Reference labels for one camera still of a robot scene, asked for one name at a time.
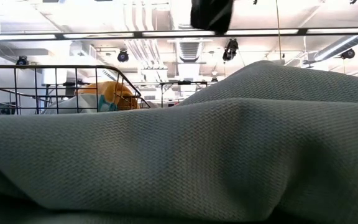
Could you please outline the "long ceiling light bar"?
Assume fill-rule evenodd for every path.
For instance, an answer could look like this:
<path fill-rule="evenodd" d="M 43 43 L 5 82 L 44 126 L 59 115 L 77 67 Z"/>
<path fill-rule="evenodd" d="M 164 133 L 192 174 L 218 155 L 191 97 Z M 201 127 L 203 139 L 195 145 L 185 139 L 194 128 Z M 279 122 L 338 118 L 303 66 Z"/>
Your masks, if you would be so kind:
<path fill-rule="evenodd" d="M 358 27 L 319 27 L 285 29 L 235 29 L 225 34 L 205 30 L 163 30 L 81 33 L 18 33 L 0 34 L 0 41 L 52 41 L 52 40 L 115 40 L 115 39 L 176 39 L 218 37 L 275 37 L 309 35 L 358 35 Z"/>

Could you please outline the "ceiling air vent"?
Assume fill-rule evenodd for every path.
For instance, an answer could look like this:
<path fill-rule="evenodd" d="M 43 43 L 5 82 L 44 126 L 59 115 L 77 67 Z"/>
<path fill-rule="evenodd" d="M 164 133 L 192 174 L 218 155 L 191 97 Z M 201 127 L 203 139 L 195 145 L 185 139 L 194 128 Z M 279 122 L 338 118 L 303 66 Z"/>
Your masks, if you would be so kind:
<path fill-rule="evenodd" d="M 203 50 L 201 42 L 180 42 L 179 58 L 183 62 L 196 62 Z"/>

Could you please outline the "light blue microfiber towel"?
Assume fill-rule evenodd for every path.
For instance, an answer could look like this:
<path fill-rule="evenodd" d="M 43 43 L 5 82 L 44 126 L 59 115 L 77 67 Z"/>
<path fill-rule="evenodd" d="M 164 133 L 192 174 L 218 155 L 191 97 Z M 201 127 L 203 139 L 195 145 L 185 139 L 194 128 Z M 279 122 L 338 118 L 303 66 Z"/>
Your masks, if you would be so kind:
<path fill-rule="evenodd" d="M 0 116 L 0 224 L 358 224 L 358 103 Z"/>
<path fill-rule="evenodd" d="M 194 93 L 179 105 L 230 98 L 358 103 L 358 77 L 259 61 Z"/>
<path fill-rule="evenodd" d="M 117 105 L 106 101 L 104 95 L 82 94 L 53 102 L 42 114 L 77 114 L 118 111 Z"/>

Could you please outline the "silver ventilation duct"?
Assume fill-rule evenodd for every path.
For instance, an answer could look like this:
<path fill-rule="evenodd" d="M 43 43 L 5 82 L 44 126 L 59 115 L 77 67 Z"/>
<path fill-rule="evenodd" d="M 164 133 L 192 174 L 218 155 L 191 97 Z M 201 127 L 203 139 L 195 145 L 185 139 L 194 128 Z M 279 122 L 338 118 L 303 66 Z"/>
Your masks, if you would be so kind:
<path fill-rule="evenodd" d="M 320 62 L 339 55 L 358 45 L 358 35 L 345 36 L 315 53 L 313 60 Z"/>

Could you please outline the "yellow-orange microfiber towel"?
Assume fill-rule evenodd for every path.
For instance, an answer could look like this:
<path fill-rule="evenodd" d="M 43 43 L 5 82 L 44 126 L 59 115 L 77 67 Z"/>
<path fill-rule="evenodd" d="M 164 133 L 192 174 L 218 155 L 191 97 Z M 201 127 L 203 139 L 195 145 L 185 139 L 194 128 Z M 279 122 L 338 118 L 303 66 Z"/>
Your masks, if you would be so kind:
<path fill-rule="evenodd" d="M 86 85 L 77 92 L 77 95 L 82 94 L 104 95 L 106 101 L 117 105 L 119 110 L 135 110 L 140 108 L 135 94 L 124 84 L 115 81 Z"/>

